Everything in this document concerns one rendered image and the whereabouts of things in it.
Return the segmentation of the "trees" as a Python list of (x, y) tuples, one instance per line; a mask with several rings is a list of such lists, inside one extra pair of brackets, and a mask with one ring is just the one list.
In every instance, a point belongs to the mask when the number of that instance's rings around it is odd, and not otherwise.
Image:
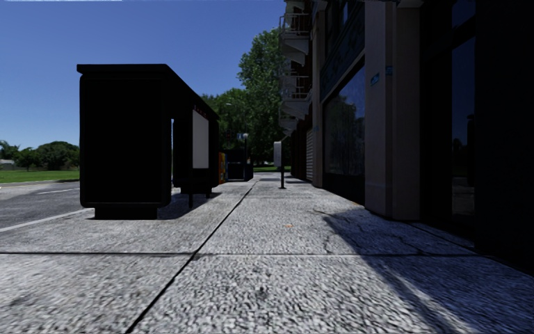
[(285, 58), (279, 34), (280, 29), (273, 28), (253, 37), (238, 64), (240, 88), (201, 95), (220, 117), (220, 148), (245, 148), (247, 158), (257, 166), (273, 160), (273, 143), (284, 137), (279, 125), (279, 79)]
[(61, 170), (80, 166), (80, 149), (65, 141), (53, 141), (37, 148), (20, 149), (8, 141), (0, 140), (0, 159), (13, 160), (15, 165), (29, 171), (30, 168)]

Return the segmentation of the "dark building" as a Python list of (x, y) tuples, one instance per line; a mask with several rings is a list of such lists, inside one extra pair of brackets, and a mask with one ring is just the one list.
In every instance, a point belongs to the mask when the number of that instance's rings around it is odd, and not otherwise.
[(310, 0), (284, 0), (279, 44), (284, 64), (280, 75), (279, 124), (289, 137), (292, 176), (313, 180), (312, 147), (312, 15)]

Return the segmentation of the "pale concrete building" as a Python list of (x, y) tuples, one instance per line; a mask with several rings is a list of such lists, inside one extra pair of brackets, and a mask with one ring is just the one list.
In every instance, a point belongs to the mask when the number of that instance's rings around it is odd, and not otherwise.
[(311, 12), (315, 184), (534, 272), (534, 0)]

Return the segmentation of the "black bus shelter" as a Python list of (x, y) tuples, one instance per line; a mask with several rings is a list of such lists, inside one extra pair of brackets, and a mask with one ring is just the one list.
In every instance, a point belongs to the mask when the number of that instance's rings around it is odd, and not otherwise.
[(166, 64), (80, 64), (80, 202), (99, 220), (155, 219), (177, 187), (218, 185), (218, 115)]

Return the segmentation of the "white box on a post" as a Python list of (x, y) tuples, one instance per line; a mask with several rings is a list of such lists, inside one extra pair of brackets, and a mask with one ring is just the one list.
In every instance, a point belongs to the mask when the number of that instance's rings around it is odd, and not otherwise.
[(284, 162), (283, 162), (282, 144), (283, 144), (282, 141), (275, 141), (273, 143), (273, 163), (274, 163), (274, 166), (280, 172), (280, 182), (281, 182), (280, 188), (285, 189), (285, 186), (284, 186), (285, 167), (284, 167)]

